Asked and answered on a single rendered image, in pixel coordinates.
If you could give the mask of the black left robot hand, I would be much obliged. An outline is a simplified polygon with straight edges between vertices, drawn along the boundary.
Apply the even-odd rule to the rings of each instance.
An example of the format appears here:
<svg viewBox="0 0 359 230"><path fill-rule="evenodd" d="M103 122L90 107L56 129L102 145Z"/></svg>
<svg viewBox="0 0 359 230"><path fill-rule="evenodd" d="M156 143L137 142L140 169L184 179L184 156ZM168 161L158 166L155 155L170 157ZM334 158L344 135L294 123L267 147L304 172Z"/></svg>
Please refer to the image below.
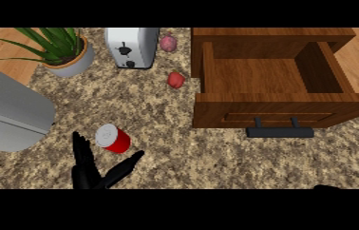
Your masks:
<svg viewBox="0 0 359 230"><path fill-rule="evenodd" d="M90 148L90 141L72 132L72 153L75 165L71 168L71 180L74 189L109 189L118 181L131 173L134 165L144 155L144 151L137 151L125 160L122 160L100 176L94 155Z"/></svg>

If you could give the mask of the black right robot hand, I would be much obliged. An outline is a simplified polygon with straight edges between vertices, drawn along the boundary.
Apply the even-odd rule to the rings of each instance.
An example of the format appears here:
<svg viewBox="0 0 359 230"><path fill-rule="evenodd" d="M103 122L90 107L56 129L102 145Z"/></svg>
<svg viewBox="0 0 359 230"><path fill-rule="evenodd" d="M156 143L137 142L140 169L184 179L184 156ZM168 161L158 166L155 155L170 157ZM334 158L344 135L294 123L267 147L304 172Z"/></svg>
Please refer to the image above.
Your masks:
<svg viewBox="0 0 359 230"><path fill-rule="evenodd" d="M339 187L331 186L331 185L323 185L323 184L317 184L313 189L341 189Z"/></svg>

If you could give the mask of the red can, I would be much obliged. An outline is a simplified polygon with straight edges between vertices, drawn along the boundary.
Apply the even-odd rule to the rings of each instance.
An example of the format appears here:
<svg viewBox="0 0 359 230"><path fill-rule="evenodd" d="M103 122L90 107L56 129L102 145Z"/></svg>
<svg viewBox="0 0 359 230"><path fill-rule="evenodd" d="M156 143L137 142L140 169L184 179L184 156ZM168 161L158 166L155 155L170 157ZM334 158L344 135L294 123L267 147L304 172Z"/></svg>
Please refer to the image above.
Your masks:
<svg viewBox="0 0 359 230"><path fill-rule="evenodd" d="M113 153L125 153L130 137L112 124L106 124L96 131L96 145Z"/></svg>

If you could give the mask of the open wooden drawer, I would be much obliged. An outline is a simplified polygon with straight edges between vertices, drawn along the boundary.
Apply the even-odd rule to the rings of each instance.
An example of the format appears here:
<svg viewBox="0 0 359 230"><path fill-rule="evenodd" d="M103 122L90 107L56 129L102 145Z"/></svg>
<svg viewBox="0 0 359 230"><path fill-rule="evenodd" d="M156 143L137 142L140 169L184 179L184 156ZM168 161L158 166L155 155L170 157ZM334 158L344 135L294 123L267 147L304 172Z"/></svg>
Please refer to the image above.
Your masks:
<svg viewBox="0 0 359 230"><path fill-rule="evenodd" d="M308 43L289 59L218 59L202 45L196 128L243 128L261 123L326 128L359 117L359 93L326 43Z"/></svg>

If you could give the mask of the red bell pepper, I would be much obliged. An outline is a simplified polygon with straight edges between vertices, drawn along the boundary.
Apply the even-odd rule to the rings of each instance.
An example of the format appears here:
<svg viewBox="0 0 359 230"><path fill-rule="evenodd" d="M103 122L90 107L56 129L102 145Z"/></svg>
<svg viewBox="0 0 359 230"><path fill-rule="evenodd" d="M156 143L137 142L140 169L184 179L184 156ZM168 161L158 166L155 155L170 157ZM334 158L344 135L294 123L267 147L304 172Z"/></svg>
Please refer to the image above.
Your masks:
<svg viewBox="0 0 359 230"><path fill-rule="evenodd" d="M167 84L171 88L180 88L184 82L184 77L175 71L173 71L168 75Z"/></svg>

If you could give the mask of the potted green plant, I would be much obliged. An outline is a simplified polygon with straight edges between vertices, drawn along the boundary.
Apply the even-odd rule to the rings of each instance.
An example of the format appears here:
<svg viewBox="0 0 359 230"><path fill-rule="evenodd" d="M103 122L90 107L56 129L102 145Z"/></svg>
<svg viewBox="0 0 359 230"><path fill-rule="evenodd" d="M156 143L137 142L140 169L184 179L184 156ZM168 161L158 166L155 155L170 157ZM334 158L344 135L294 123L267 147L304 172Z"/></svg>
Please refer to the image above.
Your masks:
<svg viewBox="0 0 359 230"><path fill-rule="evenodd" d="M0 41L25 48L38 56L38 59L20 57L20 60L40 62L59 77L72 77L90 67L96 53L81 34L81 28L40 28L41 32L35 32L31 28L14 30L41 46L41 49L35 49L0 38Z"/></svg>

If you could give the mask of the silver toaster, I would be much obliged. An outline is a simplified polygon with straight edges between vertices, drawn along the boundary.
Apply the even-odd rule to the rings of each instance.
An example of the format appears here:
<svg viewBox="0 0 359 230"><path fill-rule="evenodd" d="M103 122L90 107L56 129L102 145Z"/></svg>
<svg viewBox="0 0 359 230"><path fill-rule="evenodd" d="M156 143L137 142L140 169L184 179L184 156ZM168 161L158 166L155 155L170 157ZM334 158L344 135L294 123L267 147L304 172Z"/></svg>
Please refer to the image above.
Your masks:
<svg viewBox="0 0 359 230"><path fill-rule="evenodd" d="M118 68L149 69L159 28L106 28L105 43Z"/></svg>

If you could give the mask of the pink onion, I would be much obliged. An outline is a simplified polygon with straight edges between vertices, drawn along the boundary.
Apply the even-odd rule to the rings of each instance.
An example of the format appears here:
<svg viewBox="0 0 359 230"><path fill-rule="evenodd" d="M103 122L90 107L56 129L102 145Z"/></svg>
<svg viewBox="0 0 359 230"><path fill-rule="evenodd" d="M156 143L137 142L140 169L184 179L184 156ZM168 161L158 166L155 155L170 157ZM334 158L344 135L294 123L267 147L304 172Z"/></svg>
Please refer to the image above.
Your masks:
<svg viewBox="0 0 359 230"><path fill-rule="evenodd" d="M173 52L177 48L177 39L171 34L167 34L159 40L159 47L164 51Z"/></svg>

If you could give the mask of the wooden cabinet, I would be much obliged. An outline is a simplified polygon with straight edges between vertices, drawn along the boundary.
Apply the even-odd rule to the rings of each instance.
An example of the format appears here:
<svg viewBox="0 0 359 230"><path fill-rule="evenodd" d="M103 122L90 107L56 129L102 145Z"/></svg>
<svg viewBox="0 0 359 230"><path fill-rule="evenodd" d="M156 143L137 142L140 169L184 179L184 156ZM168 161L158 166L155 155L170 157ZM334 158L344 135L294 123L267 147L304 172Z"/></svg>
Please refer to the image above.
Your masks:
<svg viewBox="0 0 359 230"><path fill-rule="evenodd" d="M354 36L351 28L192 28L190 77L201 77L202 42L326 42L337 52Z"/></svg>

